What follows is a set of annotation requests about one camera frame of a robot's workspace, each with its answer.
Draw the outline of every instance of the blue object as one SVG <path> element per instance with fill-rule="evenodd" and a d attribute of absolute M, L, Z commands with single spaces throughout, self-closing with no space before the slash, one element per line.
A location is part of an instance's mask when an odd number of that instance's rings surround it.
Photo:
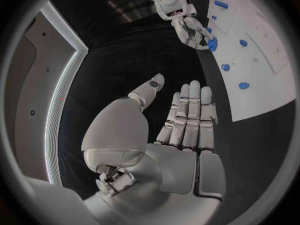
<path fill-rule="evenodd" d="M 213 31 L 210 27 L 206 27 L 205 29 L 206 29 L 210 34 L 211 34 L 212 31 Z"/>
<path fill-rule="evenodd" d="M 229 64 L 223 64 L 222 69 L 227 72 L 227 71 L 230 70 L 230 65 Z"/>
<path fill-rule="evenodd" d="M 247 89 L 250 87 L 250 84 L 248 82 L 241 82 L 238 86 L 239 89 Z"/>
<path fill-rule="evenodd" d="M 225 9 L 228 9 L 228 4 L 225 3 L 225 2 L 222 2 L 222 1 L 218 1 L 218 0 L 215 0 L 214 1 L 214 4 L 219 6 L 219 7 L 222 7 L 222 8 L 225 8 Z"/>
<path fill-rule="evenodd" d="M 218 40 L 217 38 L 214 36 L 213 39 L 209 39 L 207 42 L 208 48 L 211 52 L 216 51 L 217 46 L 218 46 Z"/>
<path fill-rule="evenodd" d="M 246 42 L 245 40 L 241 39 L 241 40 L 239 40 L 239 44 L 241 44 L 243 47 L 247 47 L 248 42 Z"/>

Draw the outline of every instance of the dark floor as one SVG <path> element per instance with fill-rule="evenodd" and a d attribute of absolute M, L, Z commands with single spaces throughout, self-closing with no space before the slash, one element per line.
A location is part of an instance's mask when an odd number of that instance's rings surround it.
<path fill-rule="evenodd" d="M 169 22 L 157 15 L 129 24 L 118 23 L 114 18 L 104 22 L 98 16 L 98 0 L 53 1 L 90 47 L 71 86 L 60 124 L 58 158 L 63 185 L 83 199 L 97 191 L 96 175 L 87 168 L 81 152 L 87 128 L 113 100 L 162 73 L 165 86 L 144 112 L 150 128 L 149 142 L 155 140 L 164 124 L 173 93 L 194 79 L 202 86 L 207 82 L 219 118 L 215 128 L 216 152 L 222 158 L 227 179 L 225 202 L 213 224 L 226 225 L 250 207 L 284 159 L 293 128 L 294 102 L 232 123 L 227 92 L 212 53 L 196 53 L 181 44 Z M 190 1 L 205 24 L 209 0 Z"/>

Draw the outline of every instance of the white panel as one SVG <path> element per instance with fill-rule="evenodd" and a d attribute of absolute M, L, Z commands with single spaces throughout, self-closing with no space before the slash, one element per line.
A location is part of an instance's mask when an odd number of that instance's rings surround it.
<path fill-rule="evenodd" d="M 218 39 L 213 55 L 226 86 L 232 121 L 272 111 L 294 100 L 295 83 L 289 58 L 267 16 L 250 0 L 219 0 L 228 3 L 227 10 L 232 8 L 231 4 L 235 5 L 234 12 L 228 12 L 233 15 L 226 30 L 229 21 L 217 13 L 214 1 L 209 3 L 208 27 Z M 241 39 L 247 41 L 247 47 L 240 45 Z M 223 71 L 222 64 L 229 64 L 230 70 Z M 249 83 L 249 88 L 240 89 L 242 82 Z"/>

